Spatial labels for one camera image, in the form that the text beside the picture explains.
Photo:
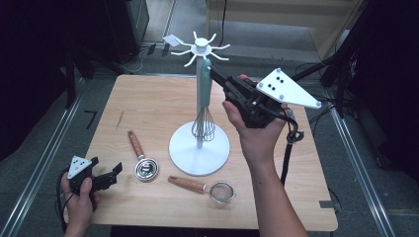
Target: floor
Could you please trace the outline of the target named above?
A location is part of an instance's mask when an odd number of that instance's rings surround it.
[[[157,2],[163,7],[153,5]],[[157,43],[161,50],[161,36],[175,35],[184,42],[192,42],[192,31],[199,37],[204,35],[204,0],[149,0],[147,3],[150,11],[153,8],[160,11],[162,19],[156,19],[158,14],[150,14],[150,21],[160,24],[149,25],[144,47]],[[220,22],[212,22],[210,31],[217,33],[214,42],[218,43],[222,35]],[[233,73],[250,70],[247,74],[253,72],[251,76],[264,77],[279,64],[292,75],[319,61],[305,28],[227,22],[223,42],[231,47],[217,53],[230,58],[229,69]],[[171,49],[185,50],[181,46]],[[193,69],[176,65],[161,69],[162,65],[185,63],[183,57],[143,52],[123,66],[134,74],[194,74]],[[68,157],[75,153],[83,157],[87,151],[117,77],[108,69],[96,66],[93,79],[78,82],[79,97],[73,108],[65,110],[65,95],[60,97],[22,147],[0,163],[1,236],[61,234],[53,207],[56,177]],[[334,86],[326,89],[319,86],[321,73],[316,72],[299,83],[313,96],[329,98],[323,102],[323,109],[306,111],[313,121],[314,140],[335,201],[339,227],[332,233],[310,232],[309,235],[416,236],[419,232],[417,184],[400,171],[385,171],[377,166],[375,154],[352,116],[351,107],[345,109],[344,119],[338,118],[334,110],[329,112]],[[96,111],[98,116],[92,119],[89,111]],[[109,233],[110,226],[93,226],[88,236],[109,236]]]

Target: wire whisk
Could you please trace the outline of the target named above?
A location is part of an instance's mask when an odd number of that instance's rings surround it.
[[[208,107],[201,107],[200,112],[192,125],[192,134],[197,141],[213,140],[215,124]]]

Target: hand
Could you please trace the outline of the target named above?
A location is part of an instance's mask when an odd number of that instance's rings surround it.
[[[92,189],[92,179],[86,178],[80,187],[80,195],[74,195],[70,189],[70,182],[67,173],[61,179],[62,190],[65,199],[68,200],[68,226],[65,236],[84,236],[92,223],[93,205],[90,201],[90,190]],[[95,202],[99,197],[94,194]]]
[[[274,167],[274,150],[286,122],[275,118],[265,128],[247,128],[238,109],[230,102],[222,103],[229,121],[236,127],[243,155],[250,168],[256,165]]]

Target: black cable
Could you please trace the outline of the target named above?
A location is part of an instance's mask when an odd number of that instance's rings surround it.
[[[342,209],[342,204],[341,204],[338,196],[336,195],[336,193],[333,192],[330,188],[327,188],[327,190],[329,190],[329,192],[336,198],[336,201],[338,202],[340,209]]]
[[[292,149],[293,149],[293,145],[290,143],[287,143],[286,153],[284,155],[284,161],[283,161],[283,172],[281,174],[281,183],[283,183],[283,186],[286,184],[286,178],[288,174]]]
[[[58,176],[58,180],[56,182],[56,205],[58,208],[58,213],[59,213],[59,219],[61,221],[61,229],[62,231],[65,233],[65,230],[67,229],[67,223],[65,222],[64,219],[64,209],[65,209],[65,205],[61,206],[61,179],[64,176],[65,172],[68,172],[69,167],[65,168],[64,170],[61,171],[61,173]]]
[[[227,9],[227,0],[224,0],[224,10],[222,12],[222,23],[221,23],[221,41],[219,42],[218,46],[222,46],[222,42],[224,41],[224,22],[225,22],[226,9]]]

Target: gray floor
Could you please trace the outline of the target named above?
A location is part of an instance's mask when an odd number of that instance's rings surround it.
[[[203,34],[205,23],[205,1],[177,0],[168,34],[174,34],[185,42],[192,42],[192,31],[198,36]],[[218,22],[211,23],[211,32],[217,33]],[[252,77],[264,77],[278,66],[290,76],[303,70],[309,64],[317,62],[313,43],[306,29],[260,24],[226,23],[224,26],[224,43],[230,43],[229,50],[220,50],[219,55],[229,57],[222,67],[230,75],[241,73]],[[167,73],[195,74],[193,67],[184,68],[188,56],[162,56],[160,50],[151,55],[141,54],[141,60],[135,58],[124,66],[138,69],[134,74]],[[109,94],[117,80],[117,75],[108,68],[95,64],[96,73],[92,79],[82,79],[78,84],[79,101],[73,111],[66,111],[65,93],[50,107],[48,113],[34,127],[18,151],[0,162],[0,233],[7,236],[59,236],[61,235],[57,214],[54,209],[55,183],[59,172],[68,165],[73,155],[84,157],[93,137],[100,116],[104,110]],[[325,96],[325,90],[319,86],[320,72],[314,73],[299,83],[316,98]],[[334,86],[327,90],[334,95]],[[320,110],[307,109],[307,116],[312,119],[320,115],[328,106],[326,102]],[[98,115],[87,129],[92,115],[85,111],[95,111]],[[57,143],[49,143],[58,126],[65,120],[62,138]],[[343,122],[349,128],[362,164],[366,167],[368,177],[374,184],[378,200],[385,208],[396,236],[417,236],[419,233],[419,191],[416,183],[404,173],[384,171],[377,166],[374,152],[366,139],[359,123],[351,117],[351,109]],[[336,119],[329,113],[322,116],[315,128],[314,141],[320,157],[327,185],[335,201],[338,229],[333,233],[310,232],[310,236],[385,236],[380,232],[374,216],[374,209],[366,198],[360,176],[354,169],[351,156],[336,126]],[[28,186],[34,173],[42,170],[42,181],[34,190]],[[22,198],[24,208],[16,206]],[[20,214],[12,211],[23,210]],[[9,216],[18,216],[8,222]],[[12,222],[16,228],[10,230]],[[109,236],[110,226],[95,225],[88,236]]]

